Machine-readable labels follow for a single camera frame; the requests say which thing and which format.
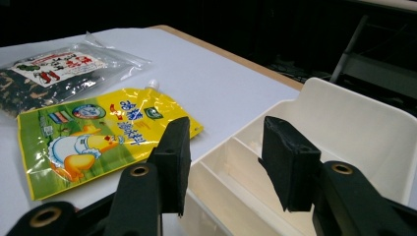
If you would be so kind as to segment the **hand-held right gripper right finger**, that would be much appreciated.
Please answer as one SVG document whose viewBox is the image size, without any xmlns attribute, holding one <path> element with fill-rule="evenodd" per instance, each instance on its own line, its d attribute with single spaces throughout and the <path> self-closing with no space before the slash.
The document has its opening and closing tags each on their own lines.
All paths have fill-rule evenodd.
<svg viewBox="0 0 417 236">
<path fill-rule="evenodd" d="M 321 151 L 288 121 L 266 116 L 259 163 L 267 172 L 283 210 L 310 211 Z"/>
</svg>

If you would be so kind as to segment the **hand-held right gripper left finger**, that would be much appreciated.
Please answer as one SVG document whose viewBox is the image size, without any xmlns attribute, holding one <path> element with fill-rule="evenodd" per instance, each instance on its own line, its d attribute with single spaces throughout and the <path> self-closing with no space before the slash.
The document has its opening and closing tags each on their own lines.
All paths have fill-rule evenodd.
<svg viewBox="0 0 417 236">
<path fill-rule="evenodd" d="M 158 172 L 161 211 L 183 215 L 191 166 L 188 117 L 177 118 L 168 123 L 148 162 Z"/>
</svg>

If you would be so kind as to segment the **grey metal stand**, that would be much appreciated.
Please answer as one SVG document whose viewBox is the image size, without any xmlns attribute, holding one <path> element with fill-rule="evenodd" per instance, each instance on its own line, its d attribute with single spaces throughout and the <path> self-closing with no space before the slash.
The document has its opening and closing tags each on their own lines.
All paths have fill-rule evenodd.
<svg viewBox="0 0 417 236">
<path fill-rule="evenodd" d="M 417 99 L 417 72 L 353 52 L 368 21 L 367 15 L 364 15 L 359 21 L 329 81 L 335 84 L 341 75 L 348 75 Z"/>
</svg>

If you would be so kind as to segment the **yellow spout pouch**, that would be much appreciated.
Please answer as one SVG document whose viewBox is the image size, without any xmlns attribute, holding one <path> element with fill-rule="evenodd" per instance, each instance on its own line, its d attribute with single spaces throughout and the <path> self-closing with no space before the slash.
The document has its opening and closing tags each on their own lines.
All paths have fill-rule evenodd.
<svg viewBox="0 0 417 236">
<path fill-rule="evenodd" d="M 30 197 L 44 200 L 148 159 L 168 124 L 189 116 L 155 81 L 19 114 Z"/>
</svg>

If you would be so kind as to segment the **clear bag of dark seaweed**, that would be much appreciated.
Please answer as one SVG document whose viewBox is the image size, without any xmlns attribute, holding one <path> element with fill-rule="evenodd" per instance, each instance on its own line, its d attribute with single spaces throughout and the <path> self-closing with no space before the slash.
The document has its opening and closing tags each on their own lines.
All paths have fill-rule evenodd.
<svg viewBox="0 0 417 236">
<path fill-rule="evenodd" d="M 128 79 L 149 60 L 91 33 L 83 41 L 0 66 L 0 111 L 11 117 Z"/>
</svg>

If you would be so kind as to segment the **white divided storage box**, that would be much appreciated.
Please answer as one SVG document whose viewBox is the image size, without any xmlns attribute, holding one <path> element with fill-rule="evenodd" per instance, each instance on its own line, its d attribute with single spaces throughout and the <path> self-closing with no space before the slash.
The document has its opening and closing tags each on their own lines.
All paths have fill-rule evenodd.
<svg viewBox="0 0 417 236">
<path fill-rule="evenodd" d="M 398 108 L 320 79 L 266 114 L 293 125 L 322 153 L 357 167 L 379 191 L 417 208 L 417 118 Z M 195 160 L 185 214 L 188 236 L 316 236 L 308 212 L 283 210 L 259 164 L 264 118 Z"/>
</svg>

